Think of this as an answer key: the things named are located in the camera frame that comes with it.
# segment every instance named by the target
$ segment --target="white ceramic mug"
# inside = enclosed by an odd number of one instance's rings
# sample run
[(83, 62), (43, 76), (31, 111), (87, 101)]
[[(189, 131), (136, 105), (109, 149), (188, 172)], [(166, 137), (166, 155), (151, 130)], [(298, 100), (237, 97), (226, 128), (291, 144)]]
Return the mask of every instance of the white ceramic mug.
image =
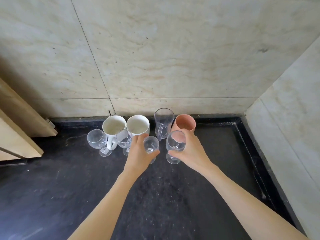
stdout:
[(110, 116), (103, 122), (102, 130), (108, 137), (108, 142), (106, 144), (108, 150), (114, 150), (117, 147), (118, 143), (116, 140), (116, 135), (119, 133), (119, 131), (125, 128), (126, 120), (118, 115)]
[(132, 133), (132, 136), (146, 133), (150, 135), (150, 122), (143, 115), (134, 115), (127, 121), (127, 130)]

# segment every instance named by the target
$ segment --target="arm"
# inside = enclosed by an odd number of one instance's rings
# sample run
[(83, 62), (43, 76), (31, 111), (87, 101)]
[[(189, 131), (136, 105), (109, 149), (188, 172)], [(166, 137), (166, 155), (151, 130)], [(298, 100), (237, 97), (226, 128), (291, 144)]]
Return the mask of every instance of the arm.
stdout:
[(190, 131), (182, 152), (169, 151), (190, 168), (202, 174), (219, 192), (253, 240), (306, 240), (301, 232), (228, 178), (205, 153), (199, 139)]
[(147, 134), (142, 134), (133, 137), (123, 172), (102, 201), (68, 240), (106, 240), (111, 238), (129, 190), (148, 168), (151, 160), (160, 153), (159, 150), (150, 154), (145, 151), (143, 139), (147, 136)]

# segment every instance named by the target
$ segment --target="hand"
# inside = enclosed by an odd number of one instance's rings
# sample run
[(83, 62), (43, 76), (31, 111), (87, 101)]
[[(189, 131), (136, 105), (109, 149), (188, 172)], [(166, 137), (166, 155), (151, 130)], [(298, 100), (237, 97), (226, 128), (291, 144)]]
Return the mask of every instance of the hand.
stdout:
[(137, 178), (148, 168), (151, 160), (160, 153), (159, 150), (156, 150), (150, 154), (146, 152), (144, 149), (143, 140), (147, 136), (148, 134), (142, 134), (132, 138), (128, 159), (124, 166), (124, 172), (134, 174)]
[(186, 147), (182, 152), (169, 151), (169, 154), (179, 158), (187, 166), (200, 173), (202, 169), (208, 167), (212, 163), (206, 155), (198, 137), (187, 129), (182, 129), (182, 132), (186, 135)]

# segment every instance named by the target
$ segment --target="person's left hand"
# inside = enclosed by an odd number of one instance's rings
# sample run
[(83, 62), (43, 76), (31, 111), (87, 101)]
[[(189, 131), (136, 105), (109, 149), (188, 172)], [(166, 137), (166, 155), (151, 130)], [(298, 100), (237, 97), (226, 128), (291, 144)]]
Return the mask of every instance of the person's left hand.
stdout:
[(128, 159), (124, 166), (124, 172), (133, 173), (137, 178), (148, 168), (151, 160), (160, 153), (159, 150), (150, 154), (146, 152), (143, 140), (147, 136), (148, 134), (142, 134), (132, 138)]

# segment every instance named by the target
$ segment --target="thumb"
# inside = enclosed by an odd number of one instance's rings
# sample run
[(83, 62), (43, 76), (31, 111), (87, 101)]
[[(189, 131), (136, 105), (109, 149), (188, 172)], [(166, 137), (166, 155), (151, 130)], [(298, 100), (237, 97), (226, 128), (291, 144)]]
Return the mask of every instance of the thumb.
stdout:
[(159, 151), (159, 150), (156, 150), (156, 151), (148, 154), (148, 159), (150, 159), (150, 161), (151, 161), (152, 159), (154, 159), (154, 158), (155, 158), (156, 156), (158, 156), (159, 154), (160, 154), (160, 151)]
[(177, 157), (177, 158), (180, 159), (181, 153), (183, 153), (183, 152), (177, 152), (177, 151), (172, 151), (172, 150), (170, 150), (168, 153), (169, 153), (170, 156), (172, 156), (172, 157)]

